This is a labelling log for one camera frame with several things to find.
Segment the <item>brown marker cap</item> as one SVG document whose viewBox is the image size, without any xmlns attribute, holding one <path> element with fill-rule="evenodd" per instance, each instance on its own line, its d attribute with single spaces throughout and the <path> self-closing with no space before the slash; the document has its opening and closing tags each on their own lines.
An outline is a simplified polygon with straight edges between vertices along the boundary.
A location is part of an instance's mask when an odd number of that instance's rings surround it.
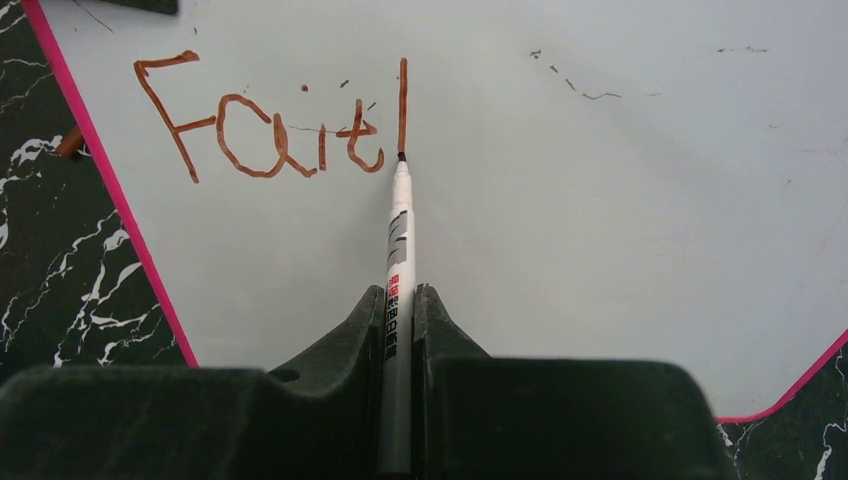
<svg viewBox="0 0 848 480">
<path fill-rule="evenodd" d="M 61 157 L 72 158 L 84 145 L 85 139 L 82 132 L 78 126 L 75 126 L 62 137 L 56 152 Z"/>
</svg>

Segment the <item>pink framed whiteboard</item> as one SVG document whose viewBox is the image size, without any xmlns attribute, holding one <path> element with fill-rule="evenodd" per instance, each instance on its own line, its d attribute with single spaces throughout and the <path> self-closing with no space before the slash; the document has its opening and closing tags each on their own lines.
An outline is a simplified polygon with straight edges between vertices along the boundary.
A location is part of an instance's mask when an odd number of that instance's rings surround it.
<svg viewBox="0 0 848 480">
<path fill-rule="evenodd" d="M 668 361 L 748 420 L 846 340 L 843 1 L 23 7 L 190 363 L 384 282 L 398 150 L 493 355 Z"/>
</svg>

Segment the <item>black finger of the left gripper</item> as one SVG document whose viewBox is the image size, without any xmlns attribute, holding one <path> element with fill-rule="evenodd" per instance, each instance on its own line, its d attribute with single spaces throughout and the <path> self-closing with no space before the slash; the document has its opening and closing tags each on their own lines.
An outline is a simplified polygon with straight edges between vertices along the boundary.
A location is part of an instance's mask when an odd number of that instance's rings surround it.
<svg viewBox="0 0 848 480">
<path fill-rule="evenodd" d="M 179 13 L 178 0 L 103 0 L 104 2 L 163 15 Z"/>
</svg>

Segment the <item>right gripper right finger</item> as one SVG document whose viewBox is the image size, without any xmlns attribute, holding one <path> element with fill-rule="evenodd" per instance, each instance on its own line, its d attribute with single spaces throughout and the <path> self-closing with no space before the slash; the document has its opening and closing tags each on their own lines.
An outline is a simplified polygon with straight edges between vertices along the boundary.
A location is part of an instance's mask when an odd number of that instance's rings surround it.
<svg viewBox="0 0 848 480">
<path fill-rule="evenodd" d="M 694 379 L 642 360 L 496 358 L 436 289 L 414 300 L 412 468 L 420 479 L 729 479 Z"/>
</svg>

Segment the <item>white whiteboard marker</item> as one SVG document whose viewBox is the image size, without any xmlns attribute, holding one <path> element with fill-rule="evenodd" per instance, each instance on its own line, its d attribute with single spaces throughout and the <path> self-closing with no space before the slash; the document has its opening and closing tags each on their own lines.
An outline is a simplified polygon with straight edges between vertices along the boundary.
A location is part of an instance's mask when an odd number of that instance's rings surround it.
<svg viewBox="0 0 848 480">
<path fill-rule="evenodd" d="M 382 398 L 376 475 L 404 479 L 412 473 L 412 342 L 416 289 L 412 176 L 398 154 L 393 176 L 387 242 Z"/>
</svg>

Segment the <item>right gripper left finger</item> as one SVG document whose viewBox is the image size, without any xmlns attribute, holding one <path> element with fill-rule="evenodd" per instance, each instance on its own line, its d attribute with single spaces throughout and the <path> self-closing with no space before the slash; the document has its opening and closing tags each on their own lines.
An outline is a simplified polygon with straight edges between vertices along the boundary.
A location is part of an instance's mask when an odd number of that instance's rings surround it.
<svg viewBox="0 0 848 480">
<path fill-rule="evenodd" d="M 33 368 L 1 389 L 5 479 L 370 479 L 384 291 L 270 371 Z"/>
</svg>

